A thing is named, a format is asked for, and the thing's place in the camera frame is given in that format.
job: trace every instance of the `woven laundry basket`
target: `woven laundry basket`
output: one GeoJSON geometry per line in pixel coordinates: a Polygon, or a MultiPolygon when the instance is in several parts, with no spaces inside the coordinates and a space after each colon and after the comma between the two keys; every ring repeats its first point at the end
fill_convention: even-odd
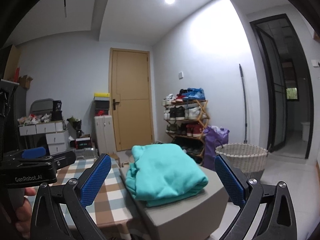
{"type": "Polygon", "coordinates": [[[216,154],[225,155],[248,179],[260,180],[267,162],[268,151],[250,144],[230,143],[217,147],[216,154]]]}

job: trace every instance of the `plaid tablecloth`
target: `plaid tablecloth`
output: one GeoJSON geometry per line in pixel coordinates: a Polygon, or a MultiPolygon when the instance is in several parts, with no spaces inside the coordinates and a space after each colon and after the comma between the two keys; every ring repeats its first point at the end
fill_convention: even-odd
{"type": "MultiPolygon", "coordinates": [[[[58,170],[57,182],[53,184],[61,185],[68,182],[71,178],[79,178],[82,172],[90,168],[95,160],[79,160],[74,164],[58,170]]],[[[33,207],[35,197],[28,197],[33,207]]],[[[61,204],[64,217],[70,230],[76,233],[76,227],[65,204],[61,204]]],[[[86,207],[93,221],[104,233],[106,238],[118,238],[130,240],[134,236],[150,240],[131,196],[125,189],[120,178],[119,166],[112,159],[112,168],[104,184],[97,194],[93,204],[86,207]]]]}

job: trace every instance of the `folded teal garment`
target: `folded teal garment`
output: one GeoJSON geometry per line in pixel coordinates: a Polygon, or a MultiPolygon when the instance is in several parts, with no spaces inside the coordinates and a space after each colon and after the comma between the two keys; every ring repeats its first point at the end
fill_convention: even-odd
{"type": "Polygon", "coordinates": [[[148,207],[197,195],[208,178],[176,144],[133,146],[126,186],[132,197],[148,207]]]}

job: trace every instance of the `door handle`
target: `door handle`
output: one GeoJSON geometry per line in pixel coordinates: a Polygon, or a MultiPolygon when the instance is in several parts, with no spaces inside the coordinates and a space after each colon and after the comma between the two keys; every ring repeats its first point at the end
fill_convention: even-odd
{"type": "Polygon", "coordinates": [[[113,101],[113,110],[115,110],[116,109],[116,105],[119,105],[120,102],[116,102],[115,99],[113,99],[112,101],[113,101]]]}

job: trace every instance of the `wooden shoe rack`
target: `wooden shoe rack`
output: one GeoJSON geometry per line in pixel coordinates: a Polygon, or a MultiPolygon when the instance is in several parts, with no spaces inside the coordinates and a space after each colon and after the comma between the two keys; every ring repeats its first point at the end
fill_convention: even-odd
{"type": "MultiPolygon", "coordinates": [[[[164,106],[165,108],[171,108],[171,107],[174,107],[174,106],[188,106],[188,105],[192,105],[192,108],[199,106],[200,107],[200,114],[199,114],[197,119],[165,120],[165,121],[167,121],[169,124],[172,124],[172,123],[175,123],[175,122],[181,122],[181,123],[183,123],[183,122],[184,123],[198,122],[203,127],[202,133],[201,133],[201,135],[199,137],[178,135],[178,134],[175,134],[175,133],[166,133],[166,134],[169,135],[172,139],[174,139],[175,137],[183,137],[183,138],[188,138],[188,139],[193,139],[193,140],[199,140],[204,144],[204,129],[208,126],[208,122],[210,120],[210,116],[206,111],[207,104],[208,104],[208,100],[204,100],[204,101],[192,100],[192,101],[186,101],[186,102],[175,103],[175,104],[164,106]]],[[[192,153],[188,153],[188,154],[192,155],[192,156],[195,156],[195,157],[200,157],[200,158],[203,159],[203,157],[204,157],[204,148],[203,148],[201,154],[199,154],[199,155],[192,154],[192,153]]]]}

